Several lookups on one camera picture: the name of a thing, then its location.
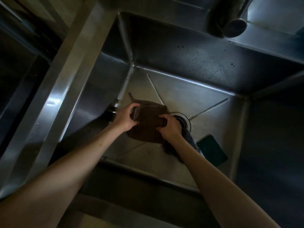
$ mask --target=person's left hand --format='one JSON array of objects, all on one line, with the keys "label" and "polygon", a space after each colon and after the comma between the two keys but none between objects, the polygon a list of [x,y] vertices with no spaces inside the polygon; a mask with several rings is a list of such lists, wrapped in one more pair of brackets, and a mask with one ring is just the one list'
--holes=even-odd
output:
[{"label": "person's left hand", "polygon": [[133,121],[130,118],[130,114],[132,113],[132,108],[136,106],[140,106],[140,104],[131,103],[126,107],[122,108],[120,111],[118,111],[116,114],[116,118],[112,122],[112,125],[119,127],[122,133],[130,130],[133,126],[136,126],[138,122]]}]

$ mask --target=hand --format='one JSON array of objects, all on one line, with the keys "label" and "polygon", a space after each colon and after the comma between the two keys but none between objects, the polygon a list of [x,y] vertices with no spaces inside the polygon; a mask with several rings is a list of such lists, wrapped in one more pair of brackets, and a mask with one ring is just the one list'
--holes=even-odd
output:
[{"label": "hand", "polygon": [[179,121],[169,114],[159,115],[159,117],[167,119],[167,125],[165,127],[157,127],[156,130],[161,133],[163,138],[169,143],[171,143],[173,139],[178,139],[178,137],[181,136],[181,125]]},{"label": "hand", "polygon": [[130,118],[130,114],[132,113],[132,108],[140,106],[139,103],[131,103],[117,112],[116,118],[112,122],[111,125],[119,127],[121,129],[121,133],[130,130],[133,126],[138,124],[137,121],[133,121]]}]

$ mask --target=person's left arm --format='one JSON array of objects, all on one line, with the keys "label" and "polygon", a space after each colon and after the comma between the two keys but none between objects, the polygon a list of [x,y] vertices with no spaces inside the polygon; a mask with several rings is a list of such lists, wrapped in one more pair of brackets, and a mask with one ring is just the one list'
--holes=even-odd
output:
[{"label": "person's left arm", "polygon": [[0,227],[56,227],[68,205],[112,142],[137,122],[131,103],[91,142],[68,153],[0,204]]}]

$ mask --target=drain ring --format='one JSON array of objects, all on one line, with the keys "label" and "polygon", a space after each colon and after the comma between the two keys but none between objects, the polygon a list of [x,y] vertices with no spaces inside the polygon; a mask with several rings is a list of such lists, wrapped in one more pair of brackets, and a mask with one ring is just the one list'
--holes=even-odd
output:
[{"label": "drain ring", "polygon": [[186,115],[183,115],[182,113],[178,113],[178,112],[170,113],[170,115],[172,115],[179,121],[179,123],[183,129],[188,130],[188,132],[191,131],[191,123],[190,123],[189,119],[186,117]]}]

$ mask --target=sink bottom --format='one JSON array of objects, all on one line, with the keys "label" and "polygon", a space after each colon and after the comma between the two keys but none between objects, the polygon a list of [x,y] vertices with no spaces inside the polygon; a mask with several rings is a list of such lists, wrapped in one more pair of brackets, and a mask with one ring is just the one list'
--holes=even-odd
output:
[{"label": "sink bottom", "polygon": [[[234,180],[248,109],[246,100],[202,83],[138,66],[130,68],[119,94],[119,108],[131,103],[128,92],[136,99],[157,102],[166,105],[170,112],[186,115],[196,142],[213,135],[228,157],[218,169]],[[137,141],[124,133],[104,157],[157,179],[197,189],[186,166],[166,154],[161,144]]]}]

